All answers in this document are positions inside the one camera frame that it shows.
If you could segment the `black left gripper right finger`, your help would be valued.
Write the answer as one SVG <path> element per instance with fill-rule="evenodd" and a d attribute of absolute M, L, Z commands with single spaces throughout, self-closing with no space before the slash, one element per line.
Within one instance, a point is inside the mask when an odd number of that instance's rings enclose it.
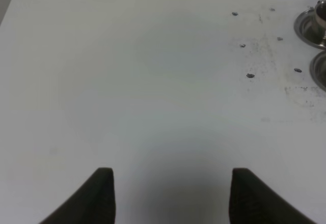
<path fill-rule="evenodd" d="M 234 168 L 229 198 L 230 223 L 314 223 L 247 168 Z"/>

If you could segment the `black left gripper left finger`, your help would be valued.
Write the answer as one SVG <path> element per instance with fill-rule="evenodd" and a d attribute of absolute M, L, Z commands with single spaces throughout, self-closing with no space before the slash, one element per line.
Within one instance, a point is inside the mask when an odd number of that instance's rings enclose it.
<path fill-rule="evenodd" d="M 115 223 L 115 218 L 114 172 L 101 167 L 42 223 Z"/>

